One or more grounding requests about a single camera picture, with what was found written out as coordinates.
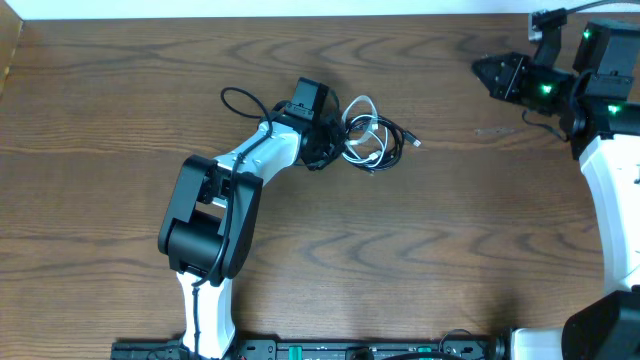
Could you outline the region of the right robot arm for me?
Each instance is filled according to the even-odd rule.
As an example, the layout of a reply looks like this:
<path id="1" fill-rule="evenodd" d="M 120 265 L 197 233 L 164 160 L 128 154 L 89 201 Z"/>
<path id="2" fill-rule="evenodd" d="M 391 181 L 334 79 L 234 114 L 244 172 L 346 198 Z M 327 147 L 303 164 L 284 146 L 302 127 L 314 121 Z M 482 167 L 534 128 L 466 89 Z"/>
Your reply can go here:
<path id="1" fill-rule="evenodd" d="M 548 130 L 569 143 L 594 203 L 604 295 L 559 328 L 517 328 L 496 340 L 493 359 L 636 359 L 639 356 L 639 106 L 630 101 L 639 28 L 612 19 L 587 23 L 572 69 L 556 68 L 568 12 L 529 17 L 528 56 L 473 62 L 492 98 L 525 113 L 556 116 Z"/>

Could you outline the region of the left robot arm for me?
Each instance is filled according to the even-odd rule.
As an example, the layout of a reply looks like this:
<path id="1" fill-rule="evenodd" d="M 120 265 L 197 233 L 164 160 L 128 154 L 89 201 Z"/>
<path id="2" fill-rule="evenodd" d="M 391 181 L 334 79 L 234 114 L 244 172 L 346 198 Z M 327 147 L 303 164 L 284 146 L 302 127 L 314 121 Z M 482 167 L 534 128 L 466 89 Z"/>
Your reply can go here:
<path id="1" fill-rule="evenodd" d="M 159 231 L 158 249 L 183 292 L 183 359 L 222 359 L 232 347 L 232 285 L 248 257 L 264 186 L 296 163 L 321 170 L 344 149 L 339 100 L 322 83 L 300 78 L 290 100 L 259 109 L 254 134 L 235 149 L 183 162 Z"/>

